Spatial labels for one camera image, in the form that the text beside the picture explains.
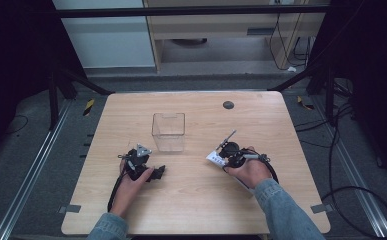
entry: person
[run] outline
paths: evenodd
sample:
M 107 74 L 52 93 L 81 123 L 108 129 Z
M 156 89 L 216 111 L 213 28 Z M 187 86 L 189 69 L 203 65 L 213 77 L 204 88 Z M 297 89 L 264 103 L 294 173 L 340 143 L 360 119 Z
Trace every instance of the person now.
M 308 215 L 272 179 L 264 163 L 257 159 L 248 159 L 241 167 L 226 167 L 225 171 L 249 188 L 255 189 L 255 198 L 265 212 L 268 228 L 274 239 L 324 239 Z M 152 172 L 153 169 L 149 168 L 136 181 L 132 181 L 127 175 L 123 177 L 110 212 L 101 216 L 87 239 L 125 239 L 128 224 L 124 217 Z

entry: forearm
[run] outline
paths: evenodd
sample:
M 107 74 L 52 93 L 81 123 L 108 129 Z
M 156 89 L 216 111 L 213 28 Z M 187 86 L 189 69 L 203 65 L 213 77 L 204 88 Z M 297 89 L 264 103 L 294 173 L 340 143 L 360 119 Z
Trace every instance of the forearm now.
M 274 239 L 324 239 L 308 215 L 273 179 L 260 182 L 255 197 Z
M 97 221 L 87 239 L 124 240 L 128 231 L 127 222 L 112 214 L 104 213 Z

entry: blue sleeve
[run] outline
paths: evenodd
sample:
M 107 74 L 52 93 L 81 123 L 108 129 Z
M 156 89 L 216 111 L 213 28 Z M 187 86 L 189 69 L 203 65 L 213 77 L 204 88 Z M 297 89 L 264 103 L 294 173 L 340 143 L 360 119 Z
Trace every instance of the blue sleeve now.
M 91 230 L 87 239 L 124 240 L 126 239 L 127 230 L 128 224 L 124 219 L 112 213 L 104 213 L 97 221 L 93 230 Z
M 274 179 L 260 182 L 255 197 L 274 239 L 324 239 L 309 216 Z

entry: white wall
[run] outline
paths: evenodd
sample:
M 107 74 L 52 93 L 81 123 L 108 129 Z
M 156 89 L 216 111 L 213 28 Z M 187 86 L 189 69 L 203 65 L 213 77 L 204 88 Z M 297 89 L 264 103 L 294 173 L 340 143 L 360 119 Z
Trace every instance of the white wall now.
M 56 9 L 143 7 L 141 0 L 53 0 Z M 62 19 L 84 68 L 154 67 L 145 17 Z

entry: hand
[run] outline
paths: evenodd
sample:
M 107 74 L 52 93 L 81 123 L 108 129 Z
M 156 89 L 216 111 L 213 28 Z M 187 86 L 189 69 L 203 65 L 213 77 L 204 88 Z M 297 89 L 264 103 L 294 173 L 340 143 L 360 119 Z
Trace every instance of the hand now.
M 248 149 L 255 151 L 255 148 L 252 146 L 248 147 Z M 261 181 L 271 178 L 270 170 L 258 159 L 247 159 L 239 168 L 225 167 L 224 170 L 252 189 L 255 189 Z
M 125 161 L 122 160 L 120 164 L 121 172 L 123 171 L 124 164 Z M 126 174 L 122 178 L 121 184 L 115 194 L 115 199 L 110 213 L 120 216 L 121 218 L 125 218 L 131 203 L 134 201 L 137 193 L 152 173 L 153 168 L 148 168 L 136 181 L 131 180 L 130 176 Z

